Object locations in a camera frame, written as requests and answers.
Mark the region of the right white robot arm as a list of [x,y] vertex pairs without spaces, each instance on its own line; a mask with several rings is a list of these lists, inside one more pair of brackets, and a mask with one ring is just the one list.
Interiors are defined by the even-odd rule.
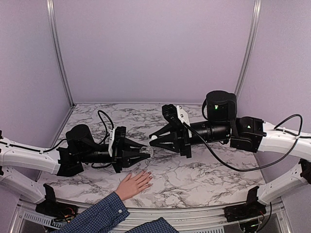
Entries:
[[192,145],[211,142],[253,153],[270,151],[299,158],[298,164],[285,174],[248,191],[246,203],[241,206],[244,217],[252,217],[260,205],[311,182],[311,136],[259,118],[237,117],[237,97],[233,93],[209,92],[202,105],[202,122],[191,123],[187,112],[172,104],[163,105],[162,114],[167,125],[149,136],[149,144],[187,158],[191,157]]

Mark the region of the blue checkered sleeve forearm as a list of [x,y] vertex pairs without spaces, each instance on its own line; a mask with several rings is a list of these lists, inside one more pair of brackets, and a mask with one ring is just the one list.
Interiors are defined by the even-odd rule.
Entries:
[[107,233],[129,216],[129,212],[115,193],[84,210],[57,233]]

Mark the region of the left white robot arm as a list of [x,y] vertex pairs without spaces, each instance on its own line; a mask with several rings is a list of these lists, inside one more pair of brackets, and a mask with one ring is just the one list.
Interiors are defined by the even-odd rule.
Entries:
[[109,143],[94,141],[89,127],[85,124],[74,126],[66,132],[67,147],[30,147],[0,138],[0,183],[18,192],[35,204],[41,204],[51,216],[61,212],[61,204],[56,201],[54,189],[47,184],[39,184],[18,172],[16,167],[40,170],[60,177],[73,177],[84,171],[84,164],[111,164],[116,173],[140,161],[150,158],[142,152],[144,145],[125,137],[126,128],[112,130]]

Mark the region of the clear nail polish bottle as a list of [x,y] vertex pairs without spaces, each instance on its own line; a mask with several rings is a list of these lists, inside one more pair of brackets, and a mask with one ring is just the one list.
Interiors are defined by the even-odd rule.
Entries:
[[150,146],[142,147],[139,152],[149,154],[151,158],[154,157],[154,149]]

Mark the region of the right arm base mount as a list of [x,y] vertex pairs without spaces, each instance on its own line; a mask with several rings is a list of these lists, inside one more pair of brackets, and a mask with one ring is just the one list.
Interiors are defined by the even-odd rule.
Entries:
[[257,197],[258,189],[259,186],[255,186],[248,191],[245,203],[224,208],[224,215],[227,222],[258,217],[267,213],[266,204],[261,204]]

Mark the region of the person's bare hand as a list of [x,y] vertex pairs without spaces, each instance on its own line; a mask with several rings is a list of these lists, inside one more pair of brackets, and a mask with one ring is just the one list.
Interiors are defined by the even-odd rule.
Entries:
[[130,173],[120,182],[114,192],[122,201],[128,200],[151,187],[152,184],[150,181],[152,179],[153,176],[151,172],[148,172],[147,170],[143,170],[135,176]]

